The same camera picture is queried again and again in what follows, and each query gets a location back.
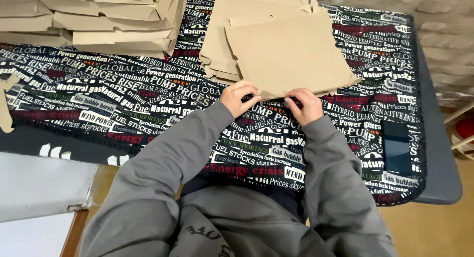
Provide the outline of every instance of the stone wall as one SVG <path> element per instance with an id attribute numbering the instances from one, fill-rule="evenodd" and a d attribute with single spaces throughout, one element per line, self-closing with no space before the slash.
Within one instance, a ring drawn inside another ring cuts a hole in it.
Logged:
<path id="1" fill-rule="evenodd" d="M 474 101 L 474 0 L 318 0 L 413 15 L 439 105 Z"/>

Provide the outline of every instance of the printed tablecloth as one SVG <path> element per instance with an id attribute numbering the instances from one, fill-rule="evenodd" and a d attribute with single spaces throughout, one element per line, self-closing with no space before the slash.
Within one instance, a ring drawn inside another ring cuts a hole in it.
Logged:
<path id="1" fill-rule="evenodd" d="M 213 4 L 188 0 L 175 53 L 166 60 L 0 44 L 0 79 L 12 73 L 21 79 L 6 95 L 14 127 L 34 126 L 121 149 L 127 154 L 103 156 L 103 163 L 121 165 L 187 114 L 220 97 L 225 86 L 205 78 L 198 62 Z M 334 20 L 336 46 L 352 71 L 364 77 L 335 96 L 324 96 L 324 112 L 361 159 L 362 178 L 377 204 L 410 201 L 426 179 L 413 18 L 321 6 Z M 382 120 L 408 125 L 413 176 L 383 170 Z M 87 160 L 48 143 L 39 155 Z M 201 174 L 303 191 L 305 143 L 282 99 L 260 102 L 222 132 Z"/>

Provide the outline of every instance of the phone screen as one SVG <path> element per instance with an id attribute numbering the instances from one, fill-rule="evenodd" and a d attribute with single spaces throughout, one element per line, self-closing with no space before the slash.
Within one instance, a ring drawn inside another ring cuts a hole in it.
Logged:
<path id="1" fill-rule="evenodd" d="M 412 160 L 408 141 L 408 127 L 406 125 L 383 121 L 383 152 L 386 171 L 405 176 L 412 175 Z"/>

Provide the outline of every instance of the hand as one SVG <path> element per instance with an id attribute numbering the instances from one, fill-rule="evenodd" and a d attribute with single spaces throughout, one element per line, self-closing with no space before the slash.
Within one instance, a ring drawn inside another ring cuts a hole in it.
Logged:
<path id="1" fill-rule="evenodd" d="M 256 96 L 257 90 L 258 88 L 252 82 L 240 80 L 226 88 L 222 92 L 220 100 L 229 109 L 234 118 L 237 118 L 262 99 L 261 96 Z M 242 98 L 248 94 L 253 94 L 254 96 L 250 100 L 242 102 Z"/>
<path id="2" fill-rule="evenodd" d="M 293 89 L 286 95 L 296 97 L 303 104 L 303 108 L 299 109 L 298 105 L 291 98 L 285 98 L 285 102 L 302 127 L 324 116 L 321 99 L 311 93 L 309 89 Z"/>

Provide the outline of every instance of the gray hoodie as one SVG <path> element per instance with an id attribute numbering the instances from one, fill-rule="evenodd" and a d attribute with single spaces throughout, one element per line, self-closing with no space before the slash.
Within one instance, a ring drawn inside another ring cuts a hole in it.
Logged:
<path id="1" fill-rule="evenodd" d="M 80 256 L 396 256 L 361 177 L 360 160 L 324 116 L 303 127 L 311 227 L 248 188 L 212 186 L 178 201 L 234 121 L 218 101 L 196 110 L 117 172 L 86 227 Z"/>

